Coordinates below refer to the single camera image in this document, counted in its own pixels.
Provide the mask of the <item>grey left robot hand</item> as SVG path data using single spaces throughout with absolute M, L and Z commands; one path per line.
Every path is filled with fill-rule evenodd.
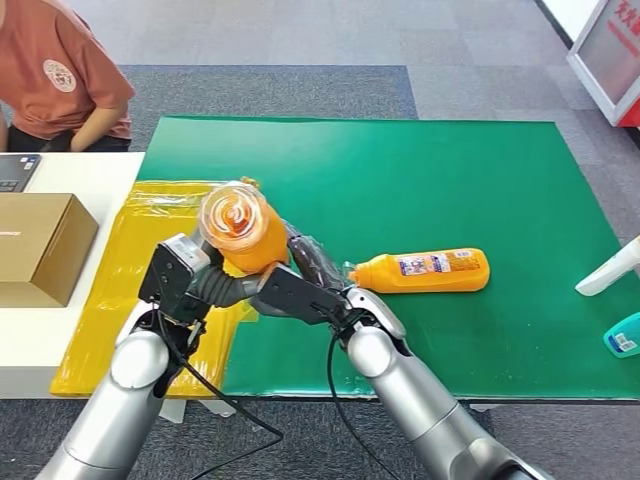
M 312 284 L 329 289 L 344 298 L 344 292 L 347 288 L 346 280 L 324 247 L 313 237 L 303 234 L 289 222 L 285 222 L 285 226 L 288 252 L 298 269 L 295 273 Z M 233 287 L 234 298 L 251 300 L 256 294 L 257 284 L 264 272 L 235 280 Z

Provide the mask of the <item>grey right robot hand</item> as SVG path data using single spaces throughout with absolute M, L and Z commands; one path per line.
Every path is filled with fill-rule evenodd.
M 260 314 L 294 318 L 307 325 L 346 324 L 350 310 L 343 296 L 305 280 L 281 263 L 265 271 L 250 303 Z

